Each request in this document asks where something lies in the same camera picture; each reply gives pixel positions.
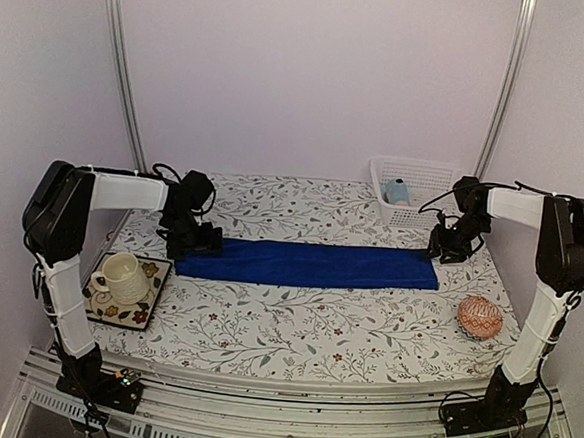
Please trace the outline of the red white patterned bowl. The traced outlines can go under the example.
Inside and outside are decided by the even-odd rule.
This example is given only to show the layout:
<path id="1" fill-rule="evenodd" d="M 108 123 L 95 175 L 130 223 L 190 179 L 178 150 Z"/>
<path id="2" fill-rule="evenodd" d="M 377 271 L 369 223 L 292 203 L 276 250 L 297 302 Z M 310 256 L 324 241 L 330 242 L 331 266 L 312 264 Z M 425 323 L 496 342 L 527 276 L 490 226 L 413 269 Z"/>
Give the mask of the red white patterned bowl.
<path id="1" fill-rule="evenodd" d="M 482 296 L 466 297 L 457 308 L 457 321 L 468 335 L 488 340 L 496 337 L 503 327 L 499 308 Z"/>

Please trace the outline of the aluminium frame post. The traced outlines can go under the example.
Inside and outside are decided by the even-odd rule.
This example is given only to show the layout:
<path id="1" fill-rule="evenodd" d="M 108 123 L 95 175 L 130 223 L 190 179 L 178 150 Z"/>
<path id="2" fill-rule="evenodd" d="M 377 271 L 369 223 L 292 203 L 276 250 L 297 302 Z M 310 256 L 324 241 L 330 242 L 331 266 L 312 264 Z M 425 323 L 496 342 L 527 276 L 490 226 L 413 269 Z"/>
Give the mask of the aluminium frame post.
<path id="1" fill-rule="evenodd" d="M 145 149 L 138 126 L 138 118 L 135 110 L 133 99 L 132 83 L 128 68 L 127 46 L 125 41 L 125 32 L 123 27 L 123 16 L 121 11 L 121 0 L 105 0 L 107 21 L 109 27 L 109 38 L 111 50 L 114 57 L 114 68 L 116 72 L 115 79 L 119 89 L 121 100 L 121 109 L 124 116 L 124 122 L 127 130 L 128 145 L 134 160 L 135 167 L 145 172 L 147 170 L 147 161 Z"/>
<path id="2" fill-rule="evenodd" d="M 537 0 L 521 0 L 501 90 L 499 91 L 488 132 L 485 135 L 483 147 L 481 147 L 479 159 L 475 166 L 474 174 L 480 180 L 486 176 L 489 170 L 495 147 L 497 147 L 497 142 L 504 126 L 508 107 L 519 77 L 519 71 L 528 48 L 536 6 Z"/>

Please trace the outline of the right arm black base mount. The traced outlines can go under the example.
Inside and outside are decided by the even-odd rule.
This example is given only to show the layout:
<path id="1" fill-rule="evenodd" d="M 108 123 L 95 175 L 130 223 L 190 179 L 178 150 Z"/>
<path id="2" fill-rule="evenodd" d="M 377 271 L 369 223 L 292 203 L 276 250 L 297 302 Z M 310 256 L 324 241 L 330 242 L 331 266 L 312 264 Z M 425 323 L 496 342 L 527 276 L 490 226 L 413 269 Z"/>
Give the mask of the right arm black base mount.
<path id="1" fill-rule="evenodd" d="M 449 437 L 518 428 L 528 420 L 525 406 L 537 382 L 511 384 L 493 376 L 482 399 L 442 403 L 438 414 Z"/>

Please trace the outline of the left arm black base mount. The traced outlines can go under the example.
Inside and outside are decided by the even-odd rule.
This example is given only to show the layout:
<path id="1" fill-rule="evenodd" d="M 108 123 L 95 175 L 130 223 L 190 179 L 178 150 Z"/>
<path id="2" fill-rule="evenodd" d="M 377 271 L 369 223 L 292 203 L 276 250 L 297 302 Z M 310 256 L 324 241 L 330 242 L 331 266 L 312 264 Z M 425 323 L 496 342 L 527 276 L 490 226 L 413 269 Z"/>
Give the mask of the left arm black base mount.
<path id="1" fill-rule="evenodd" d="M 132 380 L 128 373 L 110 374 L 101 369 L 103 363 L 98 348 L 83 357 L 62 354 L 57 390 L 87 400 L 95 406 L 106 406 L 122 413 L 135 414 L 141 402 L 144 385 Z"/>

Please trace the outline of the front aluminium rail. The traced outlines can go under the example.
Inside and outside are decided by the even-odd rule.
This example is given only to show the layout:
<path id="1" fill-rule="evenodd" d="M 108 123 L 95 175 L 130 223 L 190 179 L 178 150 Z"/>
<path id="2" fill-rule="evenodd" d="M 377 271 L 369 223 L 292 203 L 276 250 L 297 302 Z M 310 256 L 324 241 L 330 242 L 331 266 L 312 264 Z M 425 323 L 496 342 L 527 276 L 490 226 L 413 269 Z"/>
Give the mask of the front aluminium rail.
<path id="1" fill-rule="evenodd" d="M 106 354 L 104 368 L 136 369 L 135 413 L 107 410 L 84 430 L 84 407 L 59 392 L 58 357 L 31 349 L 16 378 L 2 438 L 481 438 L 449 436 L 439 411 L 481 396 L 480 380 L 418 384 L 279 381 L 166 366 Z M 533 395 L 518 438 L 572 438 L 557 390 Z"/>

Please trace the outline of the dark blue towel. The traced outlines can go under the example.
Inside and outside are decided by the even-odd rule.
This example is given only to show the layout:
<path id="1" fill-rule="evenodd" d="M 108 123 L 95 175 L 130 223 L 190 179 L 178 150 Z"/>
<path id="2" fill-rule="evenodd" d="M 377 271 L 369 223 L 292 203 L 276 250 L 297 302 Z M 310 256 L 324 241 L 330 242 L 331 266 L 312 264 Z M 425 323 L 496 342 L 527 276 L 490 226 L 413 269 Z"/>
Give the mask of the dark blue towel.
<path id="1" fill-rule="evenodd" d="M 177 274 L 213 281 L 321 289 L 437 290 L 436 271 L 420 250 L 225 239 L 218 255 L 190 254 Z"/>

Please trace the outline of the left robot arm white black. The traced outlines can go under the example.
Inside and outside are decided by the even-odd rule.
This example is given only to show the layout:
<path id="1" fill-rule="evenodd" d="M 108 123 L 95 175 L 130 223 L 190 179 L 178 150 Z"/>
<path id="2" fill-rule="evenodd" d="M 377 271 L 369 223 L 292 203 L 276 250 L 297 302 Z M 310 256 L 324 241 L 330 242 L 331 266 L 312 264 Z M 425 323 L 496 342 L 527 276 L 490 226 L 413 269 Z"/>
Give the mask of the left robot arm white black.
<path id="1" fill-rule="evenodd" d="M 68 356 L 84 358 L 97 346 L 84 310 L 80 277 L 80 253 L 91 212 L 160 213 L 158 233 L 166 242 L 166 255 L 181 261 L 190 255 L 222 253 L 221 228 L 201 219 L 215 195 L 213 183 L 196 171 L 172 181 L 158 173 L 51 163 L 23 213 L 23 239 L 35 257 L 34 290 L 42 296 L 57 341 Z"/>

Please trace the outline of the cream ribbed mug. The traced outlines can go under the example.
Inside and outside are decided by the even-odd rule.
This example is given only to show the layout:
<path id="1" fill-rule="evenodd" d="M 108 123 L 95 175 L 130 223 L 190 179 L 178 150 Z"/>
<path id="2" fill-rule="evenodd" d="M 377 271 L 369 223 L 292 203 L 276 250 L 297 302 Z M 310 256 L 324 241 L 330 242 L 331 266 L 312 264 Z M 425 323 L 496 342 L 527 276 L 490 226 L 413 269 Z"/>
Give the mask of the cream ribbed mug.
<path id="1" fill-rule="evenodd" d="M 126 252 L 111 255 L 90 280 L 97 292 L 109 293 L 113 300 L 124 305 L 142 301 L 150 290 L 138 258 Z"/>

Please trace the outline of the left aluminium frame post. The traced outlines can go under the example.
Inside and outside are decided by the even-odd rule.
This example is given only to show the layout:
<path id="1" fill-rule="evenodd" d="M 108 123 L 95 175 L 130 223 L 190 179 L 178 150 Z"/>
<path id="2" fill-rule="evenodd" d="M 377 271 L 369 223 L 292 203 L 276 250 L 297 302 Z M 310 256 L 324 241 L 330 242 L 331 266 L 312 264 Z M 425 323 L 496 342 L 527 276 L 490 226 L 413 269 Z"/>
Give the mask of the left aluminium frame post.
<path id="1" fill-rule="evenodd" d="M 121 0 L 105 0 L 107 21 L 109 27 L 109 38 L 111 50 L 114 57 L 114 68 L 116 72 L 115 79 L 119 89 L 121 100 L 121 109 L 124 116 L 124 122 L 127 130 L 128 145 L 134 160 L 135 167 L 145 172 L 147 170 L 147 161 L 145 149 L 138 126 L 138 118 L 135 110 L 133 99 L 132 83 L 128 68 L 127 46 L 125 41 L 125 32 L 123 27 L 123 16 L 121 11 Z"/>

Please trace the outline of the light blue orange dotted towel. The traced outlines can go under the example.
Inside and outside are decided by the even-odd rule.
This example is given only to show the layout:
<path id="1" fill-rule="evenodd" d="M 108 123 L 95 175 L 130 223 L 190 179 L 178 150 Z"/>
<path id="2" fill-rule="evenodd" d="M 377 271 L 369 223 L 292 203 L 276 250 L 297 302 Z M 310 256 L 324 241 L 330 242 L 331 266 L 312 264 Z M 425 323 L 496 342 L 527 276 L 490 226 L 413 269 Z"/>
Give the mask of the light blue orange dotted towel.
<path id="1" fill-rule="evenodd" d="M 401 178 L 387 182 L 383 188 L 383 199 L 389 205 L 408 206 L 410 196 L 406 183 Z"/>

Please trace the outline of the floral square coaster tile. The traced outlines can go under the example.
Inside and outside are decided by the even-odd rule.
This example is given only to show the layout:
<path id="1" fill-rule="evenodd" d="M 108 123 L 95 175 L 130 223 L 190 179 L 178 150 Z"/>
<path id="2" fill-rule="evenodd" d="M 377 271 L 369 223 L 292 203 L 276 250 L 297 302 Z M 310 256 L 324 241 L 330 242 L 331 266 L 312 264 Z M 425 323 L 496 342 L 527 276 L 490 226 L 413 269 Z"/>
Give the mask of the floral square coaster tile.
<path id="1" fill-rule="evenodd" d="M 144 331 L 172 265 L 126 252 L 106 253 L 82 290 L 88 320 Z"/>

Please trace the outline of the right aluminium frame post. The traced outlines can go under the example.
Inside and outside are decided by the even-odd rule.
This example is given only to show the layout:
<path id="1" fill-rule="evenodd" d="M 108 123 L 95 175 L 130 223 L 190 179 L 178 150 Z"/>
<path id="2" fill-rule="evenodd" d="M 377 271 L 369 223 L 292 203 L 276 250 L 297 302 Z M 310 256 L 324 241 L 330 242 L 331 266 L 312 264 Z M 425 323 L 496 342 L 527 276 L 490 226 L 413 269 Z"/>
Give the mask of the right aluminium frame post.
<path id="1" fill-rule="evenodd" d="M 485 135 L 483 147 L 481 147 L 479 159 L 475 166 L 474 174 L 480 180 L 486 176 L 489 170 L 495 147 L 497 147 L 497 142 L 504 126 L 508 107 L 519 77 L 519 71 L 528 48 L 536 6 L 537 0 L 521 0 L 501 90 L 499 91 L 488 132 Z"/>

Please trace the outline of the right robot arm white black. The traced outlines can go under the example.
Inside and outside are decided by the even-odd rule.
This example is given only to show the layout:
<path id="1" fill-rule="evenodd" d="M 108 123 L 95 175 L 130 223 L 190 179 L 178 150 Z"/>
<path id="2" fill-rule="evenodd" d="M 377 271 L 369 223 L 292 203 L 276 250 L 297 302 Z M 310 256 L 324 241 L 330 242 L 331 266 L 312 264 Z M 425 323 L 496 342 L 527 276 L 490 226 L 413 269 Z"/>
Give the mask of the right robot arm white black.
<path id="1" fill-rule="evenodd" d="M 474 243 L 491 231 L 495 219 L 538 230 L 537 287 L 521 334 L 496 368 L 486 400 L 476 408 L 485 429 L 512 418 L 538 384 L 542 364 L 554 350 L 567 315 L 584 291 L 584 199 L 547 193 L 518 183 L 512 187 L 464 176 L 454 184 L 460 216 L 448 224 L 440 215 L 430 233 L 427 255 L 442 264 L 461 263 L 475 253 Z"/>

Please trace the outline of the white plastic perforated basket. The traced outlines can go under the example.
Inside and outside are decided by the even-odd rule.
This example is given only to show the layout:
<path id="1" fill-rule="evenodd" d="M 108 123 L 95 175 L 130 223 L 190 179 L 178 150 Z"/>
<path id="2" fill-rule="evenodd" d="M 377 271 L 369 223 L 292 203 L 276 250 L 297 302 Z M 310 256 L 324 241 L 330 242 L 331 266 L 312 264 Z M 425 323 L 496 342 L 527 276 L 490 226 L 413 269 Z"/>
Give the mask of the white plastic perforated basket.
<path id="1" fill-rule="evenodd" d="M 462 175 L 458 167 L 450 164 L 388 156 L 369 160 L 369 170 L 382 222 L 389 227 L 428 231 L 437 223 L 439 207 L 443 207 L 446 212 L 453 210 L 453 196 L 441 199 L 435 207 L 425 207 L 422 213 L 419 212 L 420 208 L 452 189 Z M 407 185 L 410 196 L 408 206 L 389 205 L 383 199 L 383 188 L 395 178 L 401 178 Z"/>

